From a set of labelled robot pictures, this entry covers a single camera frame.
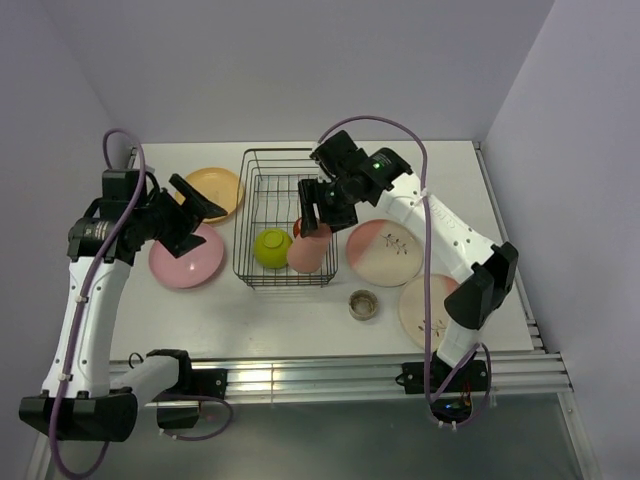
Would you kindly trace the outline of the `lime green bowl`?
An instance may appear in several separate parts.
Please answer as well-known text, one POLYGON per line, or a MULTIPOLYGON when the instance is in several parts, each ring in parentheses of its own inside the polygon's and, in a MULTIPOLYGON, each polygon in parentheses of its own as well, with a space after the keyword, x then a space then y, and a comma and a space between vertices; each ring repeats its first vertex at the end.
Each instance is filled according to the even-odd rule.
POLYGON ((288 265, 287 253, 293 240, 279 228, 266 229, 258 234, 253 246, 255 260, 264 268, 281 269, 288 265))

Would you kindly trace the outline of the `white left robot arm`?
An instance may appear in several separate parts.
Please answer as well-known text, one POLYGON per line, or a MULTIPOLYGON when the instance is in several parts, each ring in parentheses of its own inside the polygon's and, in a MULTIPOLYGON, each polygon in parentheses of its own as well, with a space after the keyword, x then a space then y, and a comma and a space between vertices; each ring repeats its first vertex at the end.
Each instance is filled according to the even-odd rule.
POLYGON ((204 244, 195 233, 203 220, 227 213, 179 175, 169 182, 183 201, 151 174, 106 170, 101 197, 69 231, 69 295, 58 347, 40 393, 19 407, 20 419, 52 440, 122 442, 146 404, 195 393, 184 350, 153 350, 120 380, 110 378, 118 306, 136 254, 157 241, 180 258, 204 244))

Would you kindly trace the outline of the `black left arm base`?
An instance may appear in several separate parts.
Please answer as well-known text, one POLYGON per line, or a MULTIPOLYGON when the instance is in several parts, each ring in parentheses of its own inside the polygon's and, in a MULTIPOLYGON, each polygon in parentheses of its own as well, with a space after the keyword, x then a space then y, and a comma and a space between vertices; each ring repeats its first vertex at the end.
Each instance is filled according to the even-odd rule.
MULTIPOLYGON (((215 397, 224 400, 226 394, 228 370, 224 368, 193 370, 185 386, 174 387, 162 392, 156 400, 160 403, 185 401, 187 397, 215 397)), ((193 428, 201 413, 197 406, 160 406, 156 409, 156 420, 165 430, 186 430, 193 428)))

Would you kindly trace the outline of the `salmon pink cup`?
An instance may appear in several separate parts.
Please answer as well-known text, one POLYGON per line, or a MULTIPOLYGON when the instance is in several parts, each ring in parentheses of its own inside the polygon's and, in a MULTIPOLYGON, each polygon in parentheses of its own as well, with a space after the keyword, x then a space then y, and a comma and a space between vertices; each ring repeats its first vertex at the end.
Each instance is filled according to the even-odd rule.
POLYGON ((330 227, 323 223, 308 236, 299 235, 287 251, 288 265, 298 273, 316 272, 322 265, 331 238, 330 227))

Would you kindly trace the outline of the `orange black mug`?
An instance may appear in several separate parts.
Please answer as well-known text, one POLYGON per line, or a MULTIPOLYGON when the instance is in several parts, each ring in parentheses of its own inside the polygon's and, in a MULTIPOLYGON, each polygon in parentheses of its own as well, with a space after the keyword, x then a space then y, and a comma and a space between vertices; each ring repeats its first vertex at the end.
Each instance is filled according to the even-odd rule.
POLYGON ((297 237, 300 235, 300 233, 301 233, 301 227, 302 227, 302 218, 301 218, 301 217, 299 217, 299 218, 294 222, 294 225, 293 225, 293 228, 292 228, 293 236, 294 236, 295 238, 297 238, 297 237))

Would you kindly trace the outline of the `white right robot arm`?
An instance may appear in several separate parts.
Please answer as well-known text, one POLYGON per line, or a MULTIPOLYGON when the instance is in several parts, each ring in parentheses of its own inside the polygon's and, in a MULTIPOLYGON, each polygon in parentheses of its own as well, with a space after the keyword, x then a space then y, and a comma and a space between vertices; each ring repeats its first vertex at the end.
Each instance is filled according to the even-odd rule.
POLYGON ((432 368, 438 386, 457 388, 467 377, 465 363, 478 347, 485 322, 512 290, 518 250, 472 229, 427 191, 425 173, 415 173, 390 148, 367 154, 340 130, 324 135, 310 157, 319 174, 298 184, 302 236, 311 236, 321 225, 332 232, 353 227, 358 222, 356 204, 368 203, 422 234, 429 249, 424 259, 437 256, 457 282, 443 301, 451 323, 432 368))

